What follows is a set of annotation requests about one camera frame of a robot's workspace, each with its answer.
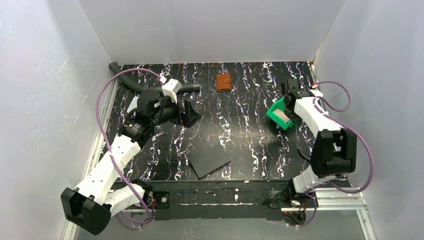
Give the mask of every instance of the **green container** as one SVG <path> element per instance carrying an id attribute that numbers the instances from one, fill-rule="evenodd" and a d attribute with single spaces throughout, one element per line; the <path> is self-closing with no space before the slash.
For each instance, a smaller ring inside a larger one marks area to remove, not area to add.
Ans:
<path id="1" fill-rule="evenodd" d="M 279 99 L 278 101 L 274 102 L 274 104 L 269 108 L 269 110 L 266 112 L 266 115 L 268 118 L 272 119 L 274 122 L 276 122 L 283 130 L 286 130 L 295 123 L 287 118 L 287 116 L 284 114 L 284 97 Z"/>

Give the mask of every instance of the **table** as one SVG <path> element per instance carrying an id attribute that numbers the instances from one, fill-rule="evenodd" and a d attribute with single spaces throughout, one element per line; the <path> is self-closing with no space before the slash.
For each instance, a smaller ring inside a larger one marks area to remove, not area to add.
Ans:
<path id="1" fill-rule="evenodd" d="M 190 98 L 202 119 L 192 128 L 168 122 L 124 169 L 130 179 L 198 181 L 190 159 L 228 158 L 229 164 L 202 181 L 289 180 L 308 164 L 297 148 L 309 153 L 314 141 L 305 124 L 283 131 L 266 116 L 281 97 L 281 82 L 298 79 L 307 88 L 313 82 L 307 62 L 227 62 L 125 65 L 143 67 L 181 83 L 200 83 L 200 92 L 179 94 Z M 229 73 L 233 90 L 217 92 L 216 75 Z M 158 84 L 151 74 L 134 73 L 135 81 Z M 107 134 L 113 141 L 127 108 L 136 95 L 118 86 Z"/>

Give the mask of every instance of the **white wall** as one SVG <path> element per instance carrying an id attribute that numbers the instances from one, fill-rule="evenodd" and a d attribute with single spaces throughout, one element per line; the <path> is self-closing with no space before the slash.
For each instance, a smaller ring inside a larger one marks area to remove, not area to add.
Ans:
<path id="1" fill-rule="evenodd" d="M 313 61 L 344 0 L 80 0 L 120 64 Z"/>
<path id="2" fill-rule="evenodd" d="M 365 200 L 378 239 L 422 239 L 424 229 L 424 4 L 419 0 L 346 0 L 315 61 L 319 81 L 343 83 L 352 95 L 346 113 L 332 113 L 369 141 L 375 175 Z M 343 91 L 322 86 L 330 102 Z M 356 173 L 369 171 L 361 148 Z"/>
<path id="3" fill-rule="evenodd" d="M 78 1 L 0 2 L 0 239 L 60 239 L 110 59 Z"/>

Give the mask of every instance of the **black marble table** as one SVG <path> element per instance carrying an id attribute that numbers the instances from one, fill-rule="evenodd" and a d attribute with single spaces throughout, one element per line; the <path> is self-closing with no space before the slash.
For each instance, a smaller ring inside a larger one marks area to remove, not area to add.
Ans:
<path id="1" fill-rule="evenodd" d="M 202 119 L 192 128 L 168 122 L 124 169 L 130 179 L 153 181 L 199 181 L 190 164 L 221 151 L 231 162 L 201 181 L 289 180 L 308 164 L 297 148 L 309 153 L 314 141 L 305 124 L 283 131 L 266 116 L 281 97 L 280 83 L 296 78 L 302 86 L 313 82 L 307 62 L 230 62 L 125 65 L 143 67 L 181 83 L 200 83 L 201 91 L 179 94 L 190 98 Z M 229 73 L 232 91 L 216 92 L 216 75 Z M 151 74 L 134 73 L 135 81 L 158 84 Z M 134 96 L 118 86 L 107 134 L 113 141 Z"/>

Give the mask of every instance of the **gray floor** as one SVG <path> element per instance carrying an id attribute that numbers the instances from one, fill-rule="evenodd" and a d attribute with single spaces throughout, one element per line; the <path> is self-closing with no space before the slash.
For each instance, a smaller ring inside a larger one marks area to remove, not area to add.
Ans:
<path id="1" fill-rule="evenodd" d="M 299 230 L 274 225 L 263 219 L 180 219 L 156 221 L 138 231 L 122 227 L 113 218 L 107 228 L 93 236 L 78 228 L 76 240 L 299 240 L 365 239 L 357 212 L 318 211 L 315 219 Z"/>

